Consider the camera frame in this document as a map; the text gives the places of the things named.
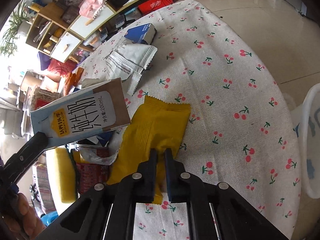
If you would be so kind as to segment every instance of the tile floor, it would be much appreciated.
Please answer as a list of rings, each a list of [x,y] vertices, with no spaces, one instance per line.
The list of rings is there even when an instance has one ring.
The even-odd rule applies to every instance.
[[[285,0],[196,0],[223,20],[255,51],[298,106],[308,90],[320,83],[320,28]],[[301,194],[292,236],[307,236],[320,217],[320,199]]]

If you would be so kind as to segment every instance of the metal bolt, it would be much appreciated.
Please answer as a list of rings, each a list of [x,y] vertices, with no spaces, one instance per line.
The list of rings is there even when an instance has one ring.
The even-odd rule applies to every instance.
[[[228,189],[228,187],[229,187],[228,183],[225,183],[225,182],[219,183],[219,188],[221,188],[221,189]]]
[[[133,177],[134,179],[141,179],[141,178],[142,178],[142,174],[136,172],[136,173],[132,174],[132,177]]]
[[[102,183],[98,183],[96,185],[94,185],[94,189],[95,190],[102,190],[104,188],[104,185]]]
[[[180,176],[181,176],[181,178],[183,178],[183,179],[189,179],[189,178],[190,178],[190,174],[187,173],[187,172],[181,173]]]

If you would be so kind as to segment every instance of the tablecloth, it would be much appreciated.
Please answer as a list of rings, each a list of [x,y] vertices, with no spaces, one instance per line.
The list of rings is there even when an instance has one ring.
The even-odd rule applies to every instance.
[[[145,95],[190,103],[177,160],[204,182],[230,184],[290,238],[301,184],[290,113],[263,62],[222,19],[193,0],[162,8],[97,48],[81,64],[82,78],[104,77],[104,57],[128,28],[145,23],[157,29],[158,51],[135,94],[125,94],[130,116]],[[124,130],[116,131],[110,150],[119,148]],[[137,204],[134,239],[188,237],[185,204],[171,204],[166,195],[162,205]]]

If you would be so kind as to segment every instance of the human hand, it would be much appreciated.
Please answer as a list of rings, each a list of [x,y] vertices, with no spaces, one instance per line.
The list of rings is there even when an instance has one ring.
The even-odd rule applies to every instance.
[[[45,229],[45,225],[42,223],[41,219],[36,215],[36,211],[33,207],[29,206],[28,200],[22,193],[18,193],[18,208],[23,215],[22,224],[25,233],[31,239],[34,239],[37,235]],[[4,221],[8,225],[14,235],[19,234],[20,226],[19,223],[12,217],[4,215]]]

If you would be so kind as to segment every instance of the green plant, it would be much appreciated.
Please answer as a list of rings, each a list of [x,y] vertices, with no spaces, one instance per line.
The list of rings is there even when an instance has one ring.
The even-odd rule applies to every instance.
[[[4,32],[0,42],[0,55],[10,57],[17,51],[18,47],[15,42],[18,39],[18,29],[23,20],[27,20],[27,12],[24,10],[25,6],[26,3],[22,0],[10,15],[10,27]]]

